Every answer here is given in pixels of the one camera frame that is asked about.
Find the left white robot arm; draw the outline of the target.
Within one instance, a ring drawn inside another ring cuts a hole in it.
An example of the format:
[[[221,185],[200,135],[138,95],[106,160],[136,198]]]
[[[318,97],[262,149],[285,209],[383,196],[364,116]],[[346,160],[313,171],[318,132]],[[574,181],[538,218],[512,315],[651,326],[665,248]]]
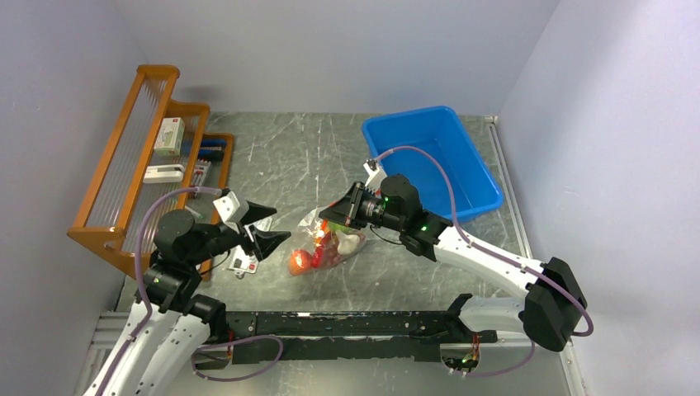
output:
[[[197,267],[234,248],[261,261],[291,235],[255,227],[277,212],[272,207],[233,193],[214,205],[222,218],[217,224],[201,224],[188,210],[158,220],[149,268],[137,280],[129,317],[87,395],[163,395],[206,342],[236,345],[225,303],[196,292],[203,279]]]

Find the blue plastic bin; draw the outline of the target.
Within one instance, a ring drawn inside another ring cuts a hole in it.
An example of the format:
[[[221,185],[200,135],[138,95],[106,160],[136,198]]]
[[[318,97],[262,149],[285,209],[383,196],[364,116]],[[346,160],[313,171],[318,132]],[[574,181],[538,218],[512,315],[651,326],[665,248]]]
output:
[[[448,176],[457,219],[471,221],[504,202],[504,194],[485,160],[468,136],[457,113],[432,106],[371,117],[362,133],[373,158],[399,146],[421,149],[397,151],[381,160],[387,175],[402,174],[419,192],[425,209],[450,219],[452,207],[444,176]]]

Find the clear zip top bag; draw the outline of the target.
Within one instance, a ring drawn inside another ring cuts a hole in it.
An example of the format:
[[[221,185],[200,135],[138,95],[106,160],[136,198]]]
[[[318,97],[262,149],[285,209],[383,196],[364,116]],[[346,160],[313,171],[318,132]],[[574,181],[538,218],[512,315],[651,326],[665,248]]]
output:
[[[361,230],[321,219],[322,209],[310,211],[291,233],[287,269],[292,276],[333,268],[359,253],[367,242]]]

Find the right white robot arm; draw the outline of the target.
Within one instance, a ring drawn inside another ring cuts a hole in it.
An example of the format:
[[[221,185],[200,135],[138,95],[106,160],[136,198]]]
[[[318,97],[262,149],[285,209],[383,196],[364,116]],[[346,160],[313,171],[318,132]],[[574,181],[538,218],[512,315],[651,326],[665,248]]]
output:
[[[570,265],[521,257],[469,235],[458,224],[424,209],[418,190],[403,175],[381,182],[379,194],[357,181],[319,217],[352,229],[369,225],[396,231],[400,244],[417,257],[453,265],[496,285],[505,298],[467,299],[445,321],[447,335],[464,342],[475,332],[526,335],[548,351],[560,352],[589,321],[587,301]]]

